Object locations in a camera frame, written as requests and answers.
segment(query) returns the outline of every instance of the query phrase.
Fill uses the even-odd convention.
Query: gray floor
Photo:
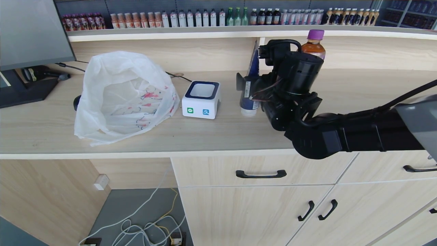
[[[103,226],[116,223],[133,213],[150,197],[153,191],[154,189],[112,190],[108,196],[108,199],[103,205],[103,208],[100,211],[100,214],[97,217],[90,234],[94,233]],[[139,225],[143,228],[148,222],[153,222],[159,219],[171,209],[174,195],[175,192],[171,189],[158,189],[153,198],[130,218],[132,220],[132,224]],[[179,196],[177,196],[173,211],[170,213],[170,215],[174,217],[177,223],[180,223],[184,217],[184,209],[182,208],[182,203]],[[174,222],[168,218],[158,223],[158,225],[167,227],[169,231],[172,231],[176,228]],[[113,241],[121,232],[120,226],[121,223],[110,228],[105,228],[93,237],[102,238],[101,246],[111,246]],[[182,232],[187,233],[186,246],[193,246],[190,232],[188,231],[187,222],[185,221],[180,228]],[[149,238],[154,243],[160,242],[163,239],[162,233],[156,228],[151,228],[147,230],[147,232]],[[131,235],[125,236],[119,245],[125,245],[131,238]],[[143,246],[142,237],[140,235],[136,236],[129,246]]]

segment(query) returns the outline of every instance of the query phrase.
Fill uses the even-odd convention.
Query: robotic arm
[[[298,50],[291,51],[290,44]],[[272,72],[256,78],[237,74],[237,83],[256,81],[250,99],[261,102],[272,127],[285,131],[302,156],[323,159],[339,151],[423,149],[437,156],[437,95],[400,103],[436,86],[437,80],[374,109],[314,116],[322,99],[310,89],[323,59],[303,53],[300,43],[290,39],[271,40],[258,51]]]

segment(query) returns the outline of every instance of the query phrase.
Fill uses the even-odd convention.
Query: bottle cap
[[[323,35],[324,34],[325,34],[324,30],[311,29],[308,32],[307,39],[310,39],[310,40],[323,40]]]
[[[252,109],[252,110],[249,110],[249,109],[241,109],[241,114],[243,115],[243,116],[246,116],[246,117],[254,117],[256,114],[257,114],[257,110],[256,109]]]

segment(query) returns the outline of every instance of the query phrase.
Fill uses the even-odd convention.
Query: green bottle
[[[234,25],[234,17],[232,16],[232,8],[231,7],[229,7],[229,10],[228,10],[228,19],[226,20],[226,24],[228,26]]]
[[[235,8],[235,26],[241,26],[241,18],[240,18],[240,7]]]
[[[247,18],[247,7],[244,7],[243,18],[241,19],[241,25],[247,26],[248,23],[249,23],[249,19]]]

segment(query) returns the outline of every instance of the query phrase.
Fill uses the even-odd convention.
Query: counter top
[[[83,75],[61,81],[42,102],[0,109],[0,159],[147,158],[193,155],[293,154],[291,141],[272,129],[258,109],[253,118],[240,113],[236,71],[190,72],[192,80],[222,83],[222,104],[215,120],[173,117],[151,131],[120,142],[90,147],[74,136],[73,99]],[[370,109],[437,78],[437,71],[322,69],[312,90],[323,98],[317,114]],[[174,78],[179,95],[189,82]],[[429,90],[425,95],[436,93]]]
[[[71,42],[138,39],[211,39],[307,36],[310,29],[329,36],[387,37],[437,40],[437,32],[416,28],[341,25],[276,25],[186,28],[134,28],[67,32]]]

